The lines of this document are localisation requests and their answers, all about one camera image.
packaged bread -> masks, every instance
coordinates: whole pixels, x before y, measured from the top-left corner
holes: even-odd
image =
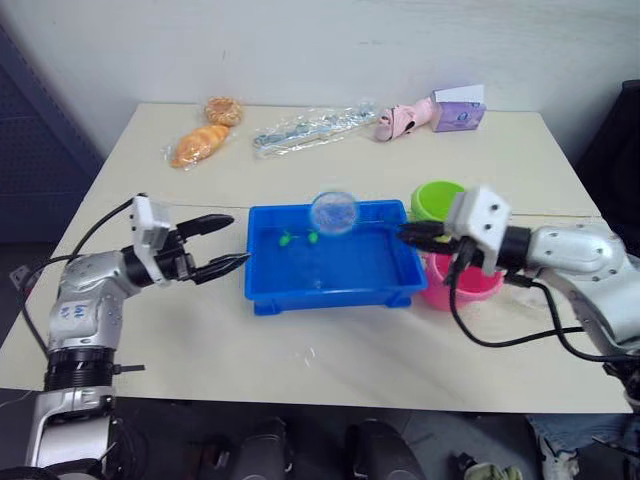
[[[211,97],[204,107],[209,122],[214,125],[235,127],[242,120],[242,107],[230,97]]]
[[[174,168],[188,169],[215,152],[229,135],[229,127],[207,125],[196,128],[178,142],[171,158]]]

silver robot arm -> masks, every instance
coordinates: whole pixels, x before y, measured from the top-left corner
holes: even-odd
[[[444,224],[406,224],[399,237],[421,250],[458,258],[466,249],[470,253],[462,268],[477,265],[486,275],[502,269],[507,279],[540,278],[559,290],[601,354],[615,359],[597,360],[622,381],[627,400],[640,410],[640,271],[622,240],[598,226],[510,227],[510,213],[490,188],[478,187],[457,194]],[[443,234],[450,236],[448,243],[442,242]],[[596,361],[586,354],[582,358]]]
[[[230,216],[206,215],[171,231],[164,208],[138,196],[130,218],[134,244],[70,262],[49,316],[44,392],[36,399],[26,465],[46,467],[60,478],[126,473],[107,462],[122,441],[113,375],[142,369],[114,363],[124,301],[152,284],[213,280],[248,259],[245,253],[225,255],[197,268],[184,251],[188,237],[224,228],[233,222]]]

pink bucket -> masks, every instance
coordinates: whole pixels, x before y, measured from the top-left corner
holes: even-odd
[[[449,286],[444,285],[444,277],[449,271],[451,255],[429,254],[425,256],[429,286],[420,293],[433,308],[450,311]],[[471,302],[486,300],[500,290],[503,284],[502,273],[487,277],[477,267],[469,267],[460,275],[456,293],[456,306],[464,307]]]

green toy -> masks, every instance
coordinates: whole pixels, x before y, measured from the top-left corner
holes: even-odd
[[[291,240],[293,240],[293,238],[293,235],[285,230],[284,235],[282,235],[280,237],[280,240],[278,240],[278,245],[280,245],[281,247],[286,247],[287,245],[289,245],[289,243],[291,243]]]
[[[320,240],[318,232],[314,232],[313,230],[309,230],[309,235],[307,238],[309,239],[309,243],[312,245],[315,245],[316,243],[318,243],[318,240]]]
[[[286,247],[291,243],[291,240],[294,238],[298,238],[297,235],[292,235],[291,232],[285,230],[280,239],[278,240],[278,245],[281,247]],[[320,240],[320,235],[315,230],[309,230],[309,234],[307,235],[307,239],[311,245],[315,245]]]

blue plastic tray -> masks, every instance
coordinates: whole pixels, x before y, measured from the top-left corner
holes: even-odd
[[[386,305],[407,307],[427,286],[415,250],[396,238],[406,221],[399,200],[359,202],[358,223],[314,244],[311,205],[253,207],[249,212],[245,296],[256,315],[283,310]],[[285,232],[294,238],[286,246]]]

